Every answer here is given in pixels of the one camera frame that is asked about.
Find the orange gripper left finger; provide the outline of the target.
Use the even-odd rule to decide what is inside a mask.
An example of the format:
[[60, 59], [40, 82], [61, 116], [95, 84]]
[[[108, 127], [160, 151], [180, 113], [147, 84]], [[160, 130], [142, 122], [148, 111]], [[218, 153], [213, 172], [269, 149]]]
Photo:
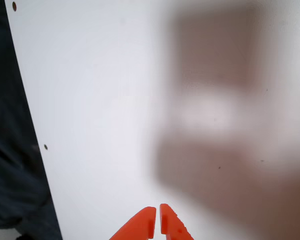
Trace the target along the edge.
[[154, 238], [156, 208], [147, 206], [128, 220], [110, 240], [150, 240]]

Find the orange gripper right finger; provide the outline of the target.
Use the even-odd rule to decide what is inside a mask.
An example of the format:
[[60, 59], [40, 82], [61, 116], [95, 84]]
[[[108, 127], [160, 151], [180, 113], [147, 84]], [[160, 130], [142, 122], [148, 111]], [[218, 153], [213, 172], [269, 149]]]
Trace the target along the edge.
[[166, 240], [194, 240], [174, 210], [166, 203], [160, 204], [160, 229]]

